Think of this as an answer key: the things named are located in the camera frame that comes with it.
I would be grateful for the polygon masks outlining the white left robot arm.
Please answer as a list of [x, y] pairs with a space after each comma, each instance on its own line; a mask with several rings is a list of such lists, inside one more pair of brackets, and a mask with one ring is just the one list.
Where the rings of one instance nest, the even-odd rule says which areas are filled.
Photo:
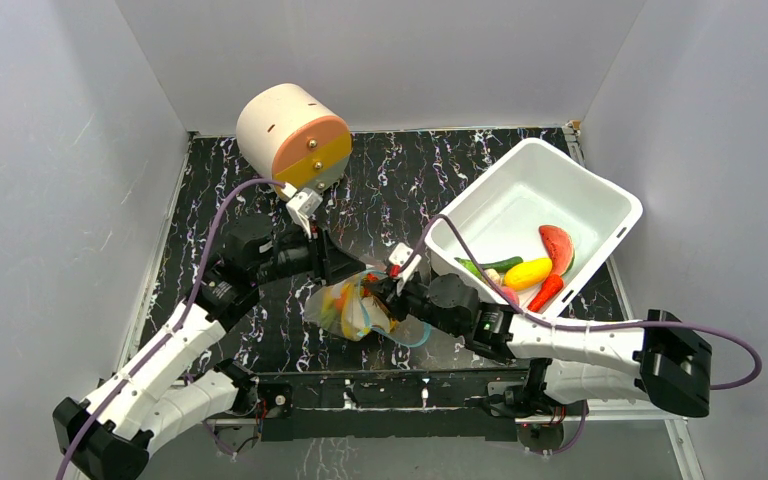
[[191, 292], [169, 321], [110, 379], [53, 411], [65, 461], [89, 479], [135, 479], [166, 443], [209, 417], [252, 417], [266, 404], [255, 374], [226, 360], [176, 389], [174, 383], [261, 300], [261, 288], [306, 274], [333, 285], [366, 265], [327, 229], [275, 231], [268, 216], [238, 221], [211, 248]]

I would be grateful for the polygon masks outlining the yellow bell pepper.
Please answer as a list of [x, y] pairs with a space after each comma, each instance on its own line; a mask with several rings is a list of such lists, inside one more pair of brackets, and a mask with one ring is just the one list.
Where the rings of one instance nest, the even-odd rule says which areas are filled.
[[340, 292], [333, 303], [339, 331], [346, 338], [351, 337], [354, 333], [354, 326], [352, 323], [353, 298], [354, 288], [351, 285], [345, 284], [341, 287]]

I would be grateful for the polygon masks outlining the clear blue zip bag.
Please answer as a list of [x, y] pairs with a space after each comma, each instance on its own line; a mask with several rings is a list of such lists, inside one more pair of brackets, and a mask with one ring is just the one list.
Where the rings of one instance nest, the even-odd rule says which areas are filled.
[[353, 342], [377, 334], [404, 347], [423, 346], [431, 326], [415, 319], [397, 320], [368, 290], [368, 283], [384, 277], [381, 271], [367, 269], [322, 287], [306, 300], [303, 320]]

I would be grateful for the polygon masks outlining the brown grape bunch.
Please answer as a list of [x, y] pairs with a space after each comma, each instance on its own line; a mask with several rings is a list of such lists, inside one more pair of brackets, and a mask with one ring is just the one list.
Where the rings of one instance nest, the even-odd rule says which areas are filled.
[[398, 322], [394, 321], [381, 303], [372, 296], [364, 297], [361, 302], [366, 312], [368, 324], [371, 329], [384, 333], [391, 333]]

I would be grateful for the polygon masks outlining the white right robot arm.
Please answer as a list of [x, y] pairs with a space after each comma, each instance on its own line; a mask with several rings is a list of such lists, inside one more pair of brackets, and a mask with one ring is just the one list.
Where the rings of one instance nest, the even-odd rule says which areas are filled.
[[484, 302], [458, 275], [401, 286], [385, 277], [366, 290], [398, 320], [409, 316], [493, 361], [528, 361], [516, 402], [537, 414], [584, 400], [643, 400], [683, 417], [710, 412], [711, 345], [671, 313], [644, 321], [530, 316]]

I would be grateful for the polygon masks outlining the white garlic head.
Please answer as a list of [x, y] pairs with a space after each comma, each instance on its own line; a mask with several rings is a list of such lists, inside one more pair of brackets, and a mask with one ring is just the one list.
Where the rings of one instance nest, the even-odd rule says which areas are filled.
[[351, 337], [344, 337], [351, 341], [359, 341], [363, 337], [365, 337], [371, 330], [369, 324], [368, 324], [368, 318], [366, 317], [366, 312], [363, 310], [363, 306], [361, 304], [362, 299], [354, 298], [352, 302], [353, 307], [353, 319], [352, 323], [354, 326], [354, 333]]

